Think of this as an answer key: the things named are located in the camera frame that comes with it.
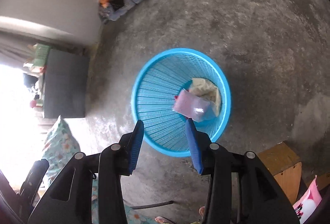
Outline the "clear plastic zip bag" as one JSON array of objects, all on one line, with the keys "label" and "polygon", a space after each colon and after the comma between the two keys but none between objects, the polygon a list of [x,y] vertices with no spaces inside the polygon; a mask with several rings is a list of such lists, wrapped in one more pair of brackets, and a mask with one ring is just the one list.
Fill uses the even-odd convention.
[{"label": "clear plastic zip bag", "polygon": [[196,96],[185,89],[174,98],[172,110],[195,122],[209,121],[219,116],[213,101]]}]

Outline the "yellow paper bag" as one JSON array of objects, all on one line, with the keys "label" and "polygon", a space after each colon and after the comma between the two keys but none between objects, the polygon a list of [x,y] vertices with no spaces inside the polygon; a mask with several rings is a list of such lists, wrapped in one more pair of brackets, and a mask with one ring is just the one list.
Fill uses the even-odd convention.
[{"label": "yellow paper bag", "polygon": [[218,87],[213,82],[205,78],[192,78],[189,92],[195,96],[210,101],[215,116],[219,116],[222,98]]}]

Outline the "grey cabinet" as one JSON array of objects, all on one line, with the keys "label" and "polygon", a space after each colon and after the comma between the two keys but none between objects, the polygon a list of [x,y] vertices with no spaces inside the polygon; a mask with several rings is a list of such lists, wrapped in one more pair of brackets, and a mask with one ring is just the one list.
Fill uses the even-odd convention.
[{"label": "grey cabinet", "polygon": [[84,118],[90,59],[51,49],[44,73],[45,118]]}]

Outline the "wooden stool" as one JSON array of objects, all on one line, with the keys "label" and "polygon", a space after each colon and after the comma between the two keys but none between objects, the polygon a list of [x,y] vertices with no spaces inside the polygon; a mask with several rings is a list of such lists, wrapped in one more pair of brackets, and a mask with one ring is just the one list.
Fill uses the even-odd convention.
[{"label": "wooden stool", "polygon": [[290,203],[294,204],[298,198],[302,176],[300,157],[283,141],[257,155],[282,188]]}]

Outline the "pink floral pillow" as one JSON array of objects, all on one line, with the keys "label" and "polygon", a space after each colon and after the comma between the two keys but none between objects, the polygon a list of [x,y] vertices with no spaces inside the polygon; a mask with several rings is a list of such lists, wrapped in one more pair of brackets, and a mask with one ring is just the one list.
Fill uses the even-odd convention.
[{"label": "pink floral pillow", "polygon": [[303,224],[308,220],[321,201],[322,197],[317,186],[317,176],[315,176],[307,191],[303,194],[300,200],[293,205],[300,224]]}]

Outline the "blue plastic waste basket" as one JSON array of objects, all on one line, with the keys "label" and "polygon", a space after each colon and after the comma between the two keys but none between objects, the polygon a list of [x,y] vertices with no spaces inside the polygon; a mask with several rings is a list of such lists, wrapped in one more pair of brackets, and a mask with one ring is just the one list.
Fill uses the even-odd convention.
[{"label": "blue plastic waste basket", "polygon": [[166,50],[143,66],[133,85],[133,119],[144,122],[144,141],[164,155],[175,158],[191,155],[185,135],[186,118],[174,112],[173,106],[175,97],[190,87],[193,78],[208,79],[219,89],[219,116],[195,124],[216,142],[229,121],[232,97],[225,74],[210,57],[188,48]]}]

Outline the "green plastic basket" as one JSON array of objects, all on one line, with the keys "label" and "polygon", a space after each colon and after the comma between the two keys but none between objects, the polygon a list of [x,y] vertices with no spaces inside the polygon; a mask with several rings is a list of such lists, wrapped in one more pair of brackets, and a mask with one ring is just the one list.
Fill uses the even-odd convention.
[{"label": "green plastic basket", "polygon": [[51,50],[51,46],[37,43],[33,45],[34,60],[33,66],[44,67],[47,63],[48,55]]}]

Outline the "floral blue quilt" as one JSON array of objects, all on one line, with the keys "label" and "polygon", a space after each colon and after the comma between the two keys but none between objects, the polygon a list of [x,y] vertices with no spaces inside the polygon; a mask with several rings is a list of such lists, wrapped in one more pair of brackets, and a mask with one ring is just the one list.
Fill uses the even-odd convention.
[{"label": "floral blue quilt", "polygon": [[[43,185],[46,189],[49,188],[56,176],[60,173],[63,167],[69,162],[71,157],[80,152],[79,143],[74,138],[66,121],[59,116],[53,127],[48,132],[45,139],[45,145],[42,150],[42,159],[49,162],[49,168],[43,178]],[[91,212],[92,223],[99,223],[98,214],[98,176],[92,183],[91,194]],[[137,213],[131,207],[124,204],[127,223],[156,223],[150,217]]]}]

